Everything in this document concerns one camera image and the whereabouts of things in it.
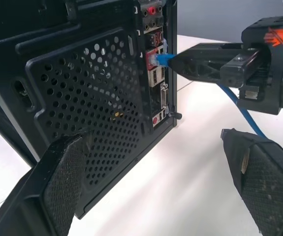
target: blue ethernet cable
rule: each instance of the blue ethernet cable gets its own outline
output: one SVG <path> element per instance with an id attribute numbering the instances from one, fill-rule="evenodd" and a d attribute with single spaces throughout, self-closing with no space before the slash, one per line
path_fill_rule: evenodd
<path id="1" fill-rule="evenodd" d="M 155 65 L 160 65 L 160 66 L 165 66 L 168 67 L 168 60 L 170 60 L 171 58 L 175 57 L 175 55 L 172 54 L 160 54 L 160 55 L 155 55 L 153 58 L 151 58 L 153 60 L 153 64 Z M 251 126 L 251 128 L 254 130 L 254 132 L 258 135 L 261 136 L 263 138 L 267 138 L 266 135 L 261 131 L 261 129 L 258 127 L 258 125 L 256 124 L 256 122 L 254 121 L 254 119 L 251 117 L 251 115 L 249 114 L 249 112 L 246 109 L 242 109 L 239 108 L 237 106 L 237 101 L 238 98 L 237 96 L 232 92 L 232 90 L 228 87 L 224 87 L 221 85 L 218 85 L 224 92 L 226 95 L 228 95 L 228 97 L 232 100 L 232 102 L 236 105 L 236 107 L 239 109 L 239 111 L 241 112 L 241 114 L 244 116 L 244 118 L 246 119 L 246 121 L 248 122 L 248 124 Z"/>

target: cable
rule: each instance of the cable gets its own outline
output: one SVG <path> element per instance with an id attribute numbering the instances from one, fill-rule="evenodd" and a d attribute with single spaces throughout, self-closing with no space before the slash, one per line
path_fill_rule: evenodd
<path id="1" fill-rule="evenodd" d="M 254 121 L 254 119 L 251 117 L 251 115 L 249 114 L 249 112 L 245 109 L 239 108 L 237 106 L 237 101 L 238 98 L 237 96 L 234 94 L 234 92 L 232 92 L 231 89 L 229 89 L 228 87 L 224 87 L 221 85 L 218 85 L 225 93 L 226 95 L 228 95 L 228 97 L 232 100 L 232 102 L 234 102 L 234 104 L 236 105 L 236 107 L 240 110 L 240 112 L 242 113 L 242 115 L 244 116 L 244 118 L 246 119 L 246 121 L 249 123 L 249 125 L 252 127 L 252 129 L 255 131 L 255 133 L 263 138 L 267 138 L 266 135 L 260 130 L 260 128 L 258 127 L 258 125 L 256 124 L 256 122 Z"/>

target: robotic arm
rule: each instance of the robotic arm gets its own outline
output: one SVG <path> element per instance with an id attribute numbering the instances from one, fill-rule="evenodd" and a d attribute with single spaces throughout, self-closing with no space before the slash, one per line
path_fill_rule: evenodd
<path id="1" fill-rule="evenodd" d="M 236 105 L 277 115 L 283 108 L 283 17 L 265 18 L 242 33 L 243 43 L 199 44 L 176 56 L 158 55 L 191 81 L 238 88 Z M 283 236 L 283 149 L 250 133 L 223 130 L 233 182 L 264 236 Z"/>

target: rear i/o panel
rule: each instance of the rear i/o panel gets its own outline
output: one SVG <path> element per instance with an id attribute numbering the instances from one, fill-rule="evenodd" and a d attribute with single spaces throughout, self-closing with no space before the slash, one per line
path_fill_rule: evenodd
<path id="1" fill-rule="evenodd" d="M 169 88 L 165 79 L 165 67 L 151 64 L 150 57 L 155 54 L 166 53 L 165 39 L 163 38 L 164 5 L 161 0 L 146 2 L 139 0 L 143 18 L 144 36 L 146 42 L 146 64 L 148 70 L 149 90 L 151 97 L 153 127 L 159 125 L 169 111 Z"/>
<path id="2" fill-rule="evenodd" d="M 144 33 L 149 33 L 163 26 L 162 1 L 153 1 L 141 5 Z"/>

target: black plastic housing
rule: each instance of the black plastic housing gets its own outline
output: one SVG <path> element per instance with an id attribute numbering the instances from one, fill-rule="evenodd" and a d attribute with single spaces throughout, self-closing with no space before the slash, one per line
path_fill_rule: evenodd
<path id="1" fill-rule="evenodd" d="M 162 12 L 176 53 L 177 6 Z M 131 0 L 0 0 L 0 133 L 34 166 L 58 138 L 91 131 L 79 218 L 176 126 L 153 129 L 141 14 Z M 170 69 L 166 82 L 176 111 Z"/>

